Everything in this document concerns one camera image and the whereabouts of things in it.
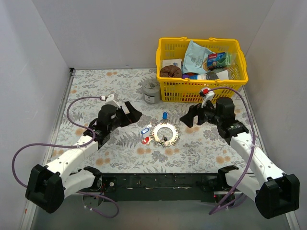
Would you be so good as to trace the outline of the grey paper-wrapped roll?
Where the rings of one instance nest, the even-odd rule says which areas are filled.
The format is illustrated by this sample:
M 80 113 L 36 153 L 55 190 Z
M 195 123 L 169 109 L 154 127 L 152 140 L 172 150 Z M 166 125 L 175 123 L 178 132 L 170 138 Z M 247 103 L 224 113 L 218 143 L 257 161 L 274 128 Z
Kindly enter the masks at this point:
M 147 79 L 142 84 L 143 99 L 148 104 L 161 101 L 160 84 L 156 79 Z

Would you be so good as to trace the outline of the floral tablecloth mat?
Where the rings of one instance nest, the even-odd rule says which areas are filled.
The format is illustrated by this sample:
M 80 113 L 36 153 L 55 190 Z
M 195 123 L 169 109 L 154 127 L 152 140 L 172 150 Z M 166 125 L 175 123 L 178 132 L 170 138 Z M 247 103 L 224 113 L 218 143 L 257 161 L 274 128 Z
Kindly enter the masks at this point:
M 142 84 L 155 79 L 155 69 L 78 70 L 75 72 L 56 143 L 50 157 L 55 160 L 67 145 L 77 142 L 84 127 L 97 117 L 103 102 L 100 95 L 116 93 L 118 102 L 131 104 L 142 113 L 140 120 L 117 128 L 110 140 L 79 167 L 92 166 L 103 173 L 215 173 L 220 168 L 246 163 L 218 134 L 214 125 L 187 127 L 180 118 L 188 111 L 189 103 L 158 102 L 148 104 L 142 97 Z M 157 125 L 167 113 L 169 123 L 179 129 L 178 141 L 170 147 L 155 142 L 142 144 L 141 131 Z

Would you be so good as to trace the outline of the key with blue tag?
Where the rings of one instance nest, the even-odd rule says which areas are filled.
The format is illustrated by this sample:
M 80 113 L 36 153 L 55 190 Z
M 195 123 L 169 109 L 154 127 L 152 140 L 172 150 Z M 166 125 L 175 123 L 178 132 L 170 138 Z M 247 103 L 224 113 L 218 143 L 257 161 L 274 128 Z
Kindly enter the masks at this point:
M 146 128 L 141 130 L 141 134 L 144 135 L 144 134 L 148 133 L 151 128 L 152 128 L 152 125 L 148 124 Z

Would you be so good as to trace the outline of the yellow plastic basket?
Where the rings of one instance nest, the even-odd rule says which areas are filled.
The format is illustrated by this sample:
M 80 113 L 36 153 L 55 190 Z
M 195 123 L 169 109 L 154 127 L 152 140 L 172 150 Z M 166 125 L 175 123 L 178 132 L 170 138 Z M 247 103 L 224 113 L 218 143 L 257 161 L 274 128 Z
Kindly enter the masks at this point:
M 159 39 L 157 80 L 164 102 L 200 102 L 199 91 L 214 89 L 214 99 L 231 97 L 248 82 L 247 64 L 235 39 L 187 37 Z

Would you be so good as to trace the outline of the brown round scrunchie item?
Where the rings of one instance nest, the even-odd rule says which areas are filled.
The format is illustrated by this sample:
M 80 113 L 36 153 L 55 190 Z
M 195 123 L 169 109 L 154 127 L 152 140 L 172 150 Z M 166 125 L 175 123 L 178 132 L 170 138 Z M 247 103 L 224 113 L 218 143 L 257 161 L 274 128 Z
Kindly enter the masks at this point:
M 160 77 L 182 78 L 182 70 L 174 65 L 165 66 L 160 70 Z

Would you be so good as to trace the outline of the white blue bottle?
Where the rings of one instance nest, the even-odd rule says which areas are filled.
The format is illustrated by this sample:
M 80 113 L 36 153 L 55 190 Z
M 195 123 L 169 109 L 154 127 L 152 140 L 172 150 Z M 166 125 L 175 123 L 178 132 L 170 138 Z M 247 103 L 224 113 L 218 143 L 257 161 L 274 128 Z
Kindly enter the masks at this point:
M 182 75 L 183 79 L 190 80 L 229 80 L 228 70 L 225 69 L 215 69 L 213 71 L 209 71 L 205 74 L 196 74 L 196 73 L 185 73 Z

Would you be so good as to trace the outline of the green sponge pack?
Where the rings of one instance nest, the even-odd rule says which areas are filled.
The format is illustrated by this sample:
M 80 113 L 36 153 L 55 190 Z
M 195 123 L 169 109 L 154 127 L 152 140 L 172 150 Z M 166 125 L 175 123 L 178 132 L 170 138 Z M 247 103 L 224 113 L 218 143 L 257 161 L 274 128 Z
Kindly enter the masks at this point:
M 233 55 L 229 52 L 212 53 L 207 56 L 208 69 L 226 68 L 233 62 Z

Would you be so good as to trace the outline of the metal disc with keyrings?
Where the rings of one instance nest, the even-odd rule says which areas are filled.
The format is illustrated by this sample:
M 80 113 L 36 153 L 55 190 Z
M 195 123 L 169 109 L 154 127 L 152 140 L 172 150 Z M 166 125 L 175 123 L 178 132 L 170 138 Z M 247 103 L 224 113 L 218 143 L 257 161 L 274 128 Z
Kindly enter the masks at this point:
M 163 135 L 167 137 L 167 141 L 164 145 L 160 143 L 160 140 L 162 139 Z M 179 128 L 168 122 L 159 123 L 152 127 L 152 130 L 150 132 L 150 138 L 155 144 L 159 146 L 169 147 L 178 142 Z

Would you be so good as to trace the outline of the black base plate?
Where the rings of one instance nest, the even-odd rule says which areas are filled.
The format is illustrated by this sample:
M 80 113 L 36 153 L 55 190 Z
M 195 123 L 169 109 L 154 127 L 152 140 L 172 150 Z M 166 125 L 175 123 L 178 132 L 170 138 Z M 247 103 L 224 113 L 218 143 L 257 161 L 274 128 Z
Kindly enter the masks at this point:
M 201 201 L 216 202 L 229 186 L 217 173 L 104 173 L 99 193 L 118 201 Z

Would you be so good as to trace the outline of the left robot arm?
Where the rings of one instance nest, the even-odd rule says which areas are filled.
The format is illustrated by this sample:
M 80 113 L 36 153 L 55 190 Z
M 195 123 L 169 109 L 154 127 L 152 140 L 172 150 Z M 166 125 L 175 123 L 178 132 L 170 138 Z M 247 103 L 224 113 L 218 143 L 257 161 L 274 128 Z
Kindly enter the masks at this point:
M 91 166 L 75 172 L 76 167 L 97 152 L 110 139 L 118 127 L 136 123 L 142 113 L 129 101 L 128 112 L 121 106 L 105 104 L 98 117 L 88 126 L 75 145 L 45 166 L 36 165 L 30 173 L 25 197 L 45 210 L 55 212 L 68 196 L 80 191 L 99 191 L 103 185 L 102 173 Z

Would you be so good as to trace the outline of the key with red tag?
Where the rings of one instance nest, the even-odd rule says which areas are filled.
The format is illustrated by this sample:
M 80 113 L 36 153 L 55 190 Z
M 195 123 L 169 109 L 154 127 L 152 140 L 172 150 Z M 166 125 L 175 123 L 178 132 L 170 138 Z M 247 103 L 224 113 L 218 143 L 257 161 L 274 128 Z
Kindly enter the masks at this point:
M 150 141 L 151 141 L 151 138 L 150 138 L 150 137 L 145 137 L 145 138 L 142 140 L 142 144 L 148 144 Z

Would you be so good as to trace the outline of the light blue chips bag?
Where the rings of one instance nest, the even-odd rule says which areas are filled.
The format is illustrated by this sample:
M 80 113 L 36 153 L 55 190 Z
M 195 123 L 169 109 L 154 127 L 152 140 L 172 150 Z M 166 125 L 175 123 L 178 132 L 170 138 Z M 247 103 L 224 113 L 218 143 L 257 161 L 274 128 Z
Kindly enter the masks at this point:
M 185 52 L 184 61 L 182 65 L 182 73 L 196 73 L 205 74 L 209 70 L 206 67 L 207 56 L 212 54 L 211 50 L 202 47 L 193 41 L 189 42 L 188 48 Z

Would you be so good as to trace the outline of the white small box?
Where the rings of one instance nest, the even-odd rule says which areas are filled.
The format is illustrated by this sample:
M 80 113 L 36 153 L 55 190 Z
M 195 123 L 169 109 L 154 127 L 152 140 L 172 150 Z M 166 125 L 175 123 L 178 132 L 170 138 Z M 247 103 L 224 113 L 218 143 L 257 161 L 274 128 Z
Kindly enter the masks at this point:
M 165 59 L 162 60 L 162 67 L 166 67 L 166 66 L 176 66 L 178 68 L 182 68 L 182 59 L 178 58 L 178 59 Z

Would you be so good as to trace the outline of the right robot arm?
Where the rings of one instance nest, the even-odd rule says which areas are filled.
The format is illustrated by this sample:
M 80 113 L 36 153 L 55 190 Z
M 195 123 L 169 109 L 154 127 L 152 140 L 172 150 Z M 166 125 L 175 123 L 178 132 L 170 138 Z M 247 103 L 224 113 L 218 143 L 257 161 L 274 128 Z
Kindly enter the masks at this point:
M 205 122 L 216 125 L 221 138 L 232 147 L 252 170 L 254 178 L 245 175 L 231 165 L 218 170 L 217 184 L 222 190 L 235 187 L 252 199 L 261 215 L 267 219 L 295 211 L 299 208 L 300 181 L 294 174 L 286 174 L 252 142 L 246 126 L 236 119 L 235 105 L 229 97 L 220 97 L 216 104 L 205 100 L 190 106 L 180 118 L 193 127 L 194 117 L 198 125 Z

